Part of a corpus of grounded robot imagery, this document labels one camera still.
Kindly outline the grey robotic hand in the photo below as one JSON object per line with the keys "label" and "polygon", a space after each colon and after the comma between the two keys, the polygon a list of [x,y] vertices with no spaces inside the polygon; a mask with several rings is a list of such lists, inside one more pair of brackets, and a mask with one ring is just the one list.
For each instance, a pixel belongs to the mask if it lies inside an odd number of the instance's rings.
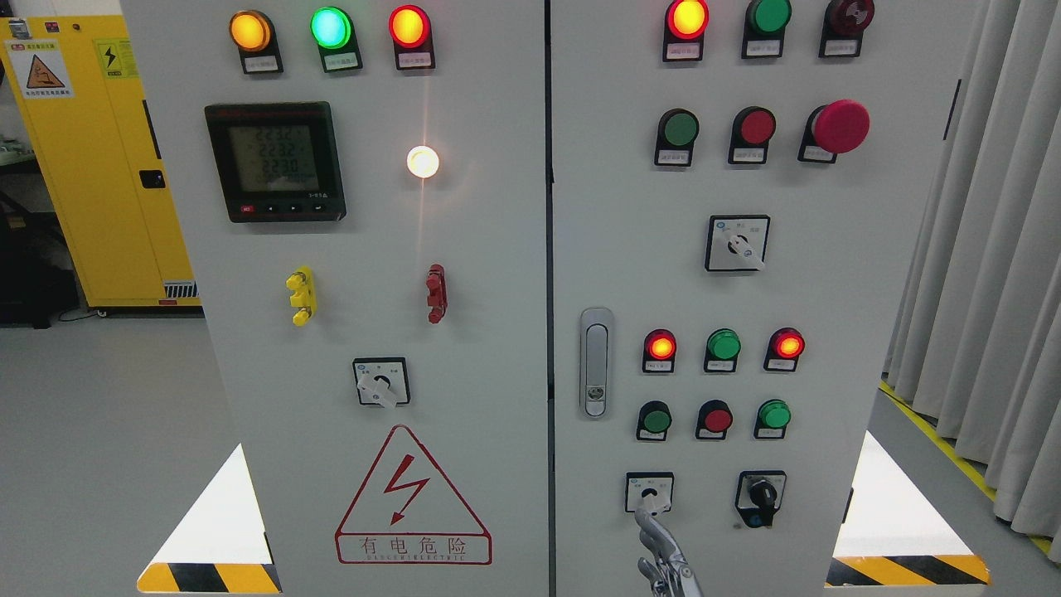
{"label": "grey robotic hand", "polygon": [[638,507],[634,521],[642,544],[653,554],[640,558],[637,568],[647,578],[653,596],[705,596],[696,574],[690,566],[675,537],[653,516],[653,511]]}

